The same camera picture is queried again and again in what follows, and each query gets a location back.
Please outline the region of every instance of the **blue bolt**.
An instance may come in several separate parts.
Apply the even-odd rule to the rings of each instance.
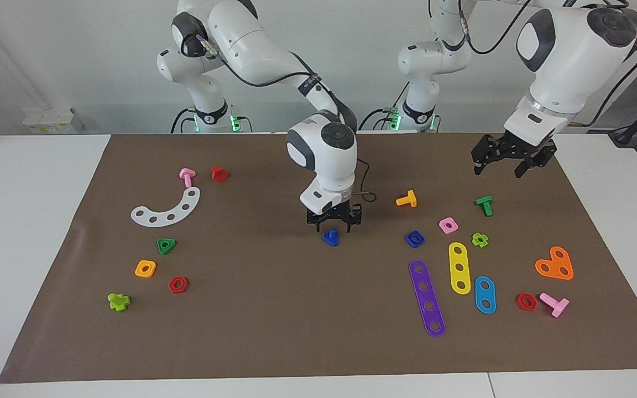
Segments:
[[[338,246],[338,230],[331,228],[327,234],[323,234],[323,241],[333,247]]]

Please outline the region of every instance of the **green triangle nut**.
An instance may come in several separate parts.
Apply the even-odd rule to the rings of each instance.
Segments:
[[[161,255],[167,255],[176,246],[174,239],[159,239],[156,241],[156,247]]]
[[[115,310],[117,312],[122,312],[127,309],[127,305],[129,305],[130,301],[129,296],[125,296],[122,294],[116,295],[114,293],[109,293],[107,296],[107,300],[109,301],[109,309]]]

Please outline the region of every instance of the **orange square nut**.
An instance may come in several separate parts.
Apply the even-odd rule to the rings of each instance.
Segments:
[[[134,270],[134,274],[138,277],[152,277],[156,270],[156,263],[151,260],[141,260],[137,264],[137,269]]]

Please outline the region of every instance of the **green bolt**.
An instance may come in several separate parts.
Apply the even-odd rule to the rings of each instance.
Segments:
[[[493,197],[483,196],[481,199],[476,200],[476,204],[478,206],[483,206],[483,211],[485,212],[486,217],[490,217],[493,215],[493,209],[490,208],[490,202],[493,202]]]
[[[125,295],[116,295],[114,293],[109,293],[107,296],[107,300],[109,301],[109,309],[115,310],[117,312],[122,312],[127,309],[127,305],[129,305],[129,296]]]

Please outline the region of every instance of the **pink bolt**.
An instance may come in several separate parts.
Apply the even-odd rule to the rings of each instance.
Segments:
[[[564,311],[564,309],[569,305],[569,300],[562,299],[562,301],[557,301],[551,295],[544,292],[541,293],[540,300],[552,307],[552,316],[555,318],[559,318],[562,311]]]
[[[192,183],[190,182],[190,179],[192,177],[195,177],[195,171],[191,169],[187,169],[185,167],[181,169],[181,172],[179,173],[179,178],[184,179],[184,184],[186,188],[190,188],[192,186]]]

